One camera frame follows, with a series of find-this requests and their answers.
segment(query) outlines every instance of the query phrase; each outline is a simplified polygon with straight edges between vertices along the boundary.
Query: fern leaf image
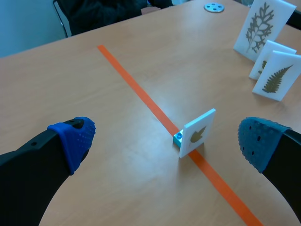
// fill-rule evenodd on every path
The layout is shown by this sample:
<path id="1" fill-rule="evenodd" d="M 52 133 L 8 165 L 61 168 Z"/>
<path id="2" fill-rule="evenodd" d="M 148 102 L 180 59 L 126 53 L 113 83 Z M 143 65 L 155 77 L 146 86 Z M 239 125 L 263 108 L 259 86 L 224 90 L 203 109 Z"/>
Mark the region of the fern leaf image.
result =
<path id="1" fill-rule="evenodd" d="M 262 63 L 262 70 L 264 69 L 265 65 L 267 64 L 267 62 L 264 60 L 263 63 Z"/>
<path id="2" fill-rule="evenodd" d="M 292 65 L 289 67 L 282 68 L 278 72 L 271 75 L 268 78 L 267 83 L 265 84 L 265 86 L 263 87 L 262 90 L 266 93 L 276 93 L 282 82 L 282 77 L 288 71 L 288 69 L 290 69 L 291 67 L 292 67 Z"/>
<path id="3" fill-rule="evenodd" d="M 269 22 L 274 17 L 274 10 L 268 12 L 269 5 L 265 2 L 263 7 L 259 8 L 259 14 L 255 13 L 252 17 L 250 26 L 246 32 L 246 38 L 249 47 L 246 52 L 251 49 L 255 53 L 265 45 L 265 39 L 272 33 L 272 27 Z"/>

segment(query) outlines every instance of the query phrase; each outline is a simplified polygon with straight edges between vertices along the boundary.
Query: blue block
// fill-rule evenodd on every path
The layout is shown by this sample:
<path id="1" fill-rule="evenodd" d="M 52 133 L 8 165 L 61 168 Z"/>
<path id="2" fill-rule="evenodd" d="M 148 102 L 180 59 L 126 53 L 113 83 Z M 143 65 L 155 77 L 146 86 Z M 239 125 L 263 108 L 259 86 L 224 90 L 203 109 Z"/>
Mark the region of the blue block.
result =
<path id="1" fill-rule="evenodd" d="M 174 134 L 174 143 L 178 147 L 181 147 L 182 137 L 183 137 L 183 130 L 181 130 L 181 131 L 177 132 L 176 134 Z"/>

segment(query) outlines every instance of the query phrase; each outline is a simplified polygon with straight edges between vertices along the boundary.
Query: standing card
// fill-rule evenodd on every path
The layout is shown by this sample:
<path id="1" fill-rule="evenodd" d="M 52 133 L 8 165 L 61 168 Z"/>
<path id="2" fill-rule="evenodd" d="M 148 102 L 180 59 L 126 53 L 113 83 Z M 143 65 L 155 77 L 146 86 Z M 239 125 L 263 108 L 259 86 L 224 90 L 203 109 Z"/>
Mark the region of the standing card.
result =
<path id="1" fill-rule="evenodd" d="M 255 62 L 267 40 L 276 39 L 295 9 L 283 0 L 255 0 L 234 49 Z"/>
<path id="2" fill-rule="evenodd" d="M 261 73 L 268 61 L 269 55 L 271 54 L 271 52 L 273 50 L 279 51 L 279 52 L 284 52 L 284 53 L 290 53 L 290 54 L 295 54 L 297 52 L 297 50 L 295 50 L 295 49 L 292 49 L 287 46 L 280 45 L 279 43 L 267 40 L 267 43 L 263 47 L 261 53 L 259 54 L 259 57 L 256 60 L 256 63 L 249 75 L 249 78 L 255 79 L 255 80 L 259 79 L 259 76 L 261 75 Z"/>
<path id="3" fill-rule="evenodd" d="M 206 112 L 184 126 L 179 153 L 180 158 L 183 158 L 204 143 L 213 124 L 214 116 L 215 109 L 211 109 L 209 112 Z"/>
<path id="4" fill-rule="evenodd" d="M 300 73 L 300 55 L 273 51 L 253 93 L 281 101 Z"/>

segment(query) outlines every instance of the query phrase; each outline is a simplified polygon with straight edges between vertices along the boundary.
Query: orange tape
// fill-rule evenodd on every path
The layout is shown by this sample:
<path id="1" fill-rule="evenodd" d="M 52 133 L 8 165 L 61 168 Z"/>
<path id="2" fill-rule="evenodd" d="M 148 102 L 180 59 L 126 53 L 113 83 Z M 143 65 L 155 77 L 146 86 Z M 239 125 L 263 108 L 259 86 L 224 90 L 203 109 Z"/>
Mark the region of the orange tape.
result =
<path id="1" fill-rule="evenodd" d="M 142 87 L 133 79 L 133 77 L 124 69 L 124 67 L 115 59 L 115 57 L 107 50 L 107 48 L 105 46 L 98 46 L 97 48 L 99 51 L 101 51 L 104 57 L 107 58 L 107 60 L 121 75 L 121 77 L 128 83 L 138 97 L 140 97 L 146 106 L 153 112 L 153 114 L 158 118 L 167 131 L 172 136 L 176 134 L 179 131 L 178 128 L 142 89 Z M 190 152 L 189 157 L 199 167 L 199 169 L 209 179 L 216 190 L 222 195 L 222 197 L 224 197 L 224 199 L 229 203 L 229 205 L 240 216 L 246 225 L 263 225 L 197 150 Z"/>

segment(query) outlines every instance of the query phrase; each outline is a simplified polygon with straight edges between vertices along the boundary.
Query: blue gripper pad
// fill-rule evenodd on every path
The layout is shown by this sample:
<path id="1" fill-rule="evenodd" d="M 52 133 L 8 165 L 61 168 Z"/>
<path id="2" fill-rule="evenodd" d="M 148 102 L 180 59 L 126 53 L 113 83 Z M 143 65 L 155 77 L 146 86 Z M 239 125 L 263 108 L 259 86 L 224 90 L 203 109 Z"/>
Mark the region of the blue gripper pad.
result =
<path id="1" fill-rule="evenodd" d="M 96 129 L 94 122 L 87 117 L 75 119 L 84 120 L 82 128 L 76 129 L 62 122 L 47 128 L 59 134 L 71 175 L 77 170 L 85 152 L 91 147 Z"/>
<path id="2" fill-rule="evenodd" d="M 238 128 L 238 142 L 245 158 L 262 173 L 282 134 L 289 127 L 280 125 L 267 119 L 248 117 L 241 121 Z"/>

